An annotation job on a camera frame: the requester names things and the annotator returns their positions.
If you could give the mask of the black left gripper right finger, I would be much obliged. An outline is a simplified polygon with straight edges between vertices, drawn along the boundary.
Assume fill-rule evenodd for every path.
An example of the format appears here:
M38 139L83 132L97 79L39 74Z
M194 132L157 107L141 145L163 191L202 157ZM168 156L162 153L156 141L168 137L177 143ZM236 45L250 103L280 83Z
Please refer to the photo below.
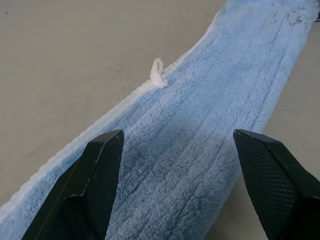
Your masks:
M269 240L320 238L320 182L278 140L236 129L245 187Z

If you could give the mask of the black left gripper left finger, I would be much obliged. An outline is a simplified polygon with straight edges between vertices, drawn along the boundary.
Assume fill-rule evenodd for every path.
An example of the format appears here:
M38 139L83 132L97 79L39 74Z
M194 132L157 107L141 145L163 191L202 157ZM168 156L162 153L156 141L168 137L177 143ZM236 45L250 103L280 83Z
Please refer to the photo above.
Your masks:
M103 240L116 197L124 132L92 139L57 179L24 240Z

